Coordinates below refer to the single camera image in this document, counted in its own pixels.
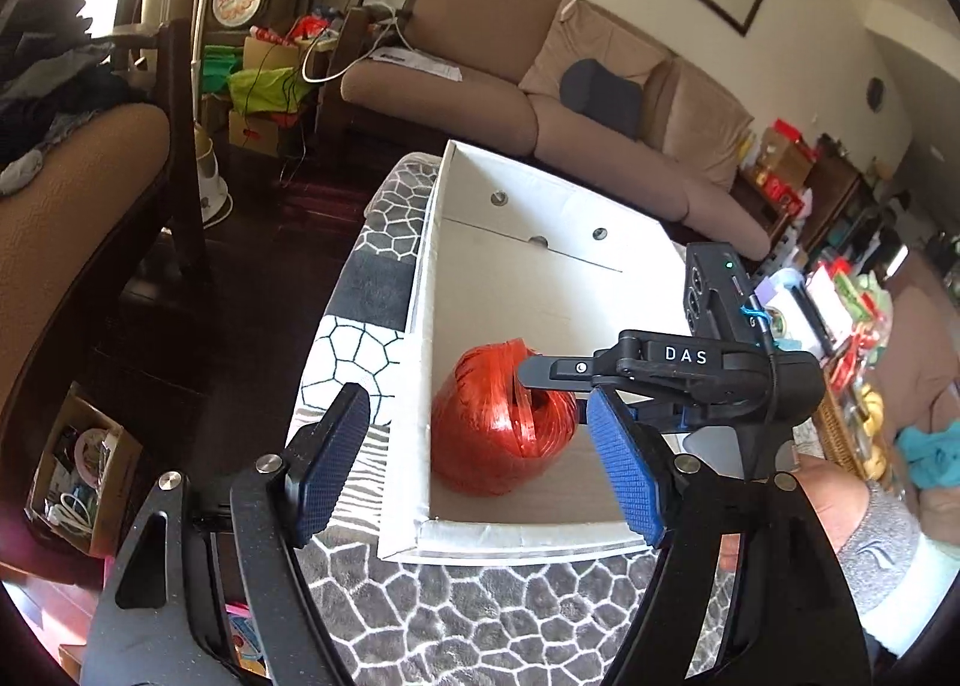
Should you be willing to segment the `person's right hand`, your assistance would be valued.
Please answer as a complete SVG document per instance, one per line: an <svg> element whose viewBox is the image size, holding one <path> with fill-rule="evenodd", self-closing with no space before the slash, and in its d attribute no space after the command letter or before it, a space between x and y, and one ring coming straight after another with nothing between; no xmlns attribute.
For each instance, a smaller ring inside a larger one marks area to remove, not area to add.
<svg viewBox="0 0 960 686"><path fill-rule="evenodd" d="M850 543L867 516L871 489L841 466L811 455L797 457L793 477L814 509L839 564L849 571L856 562Z"/></svg>

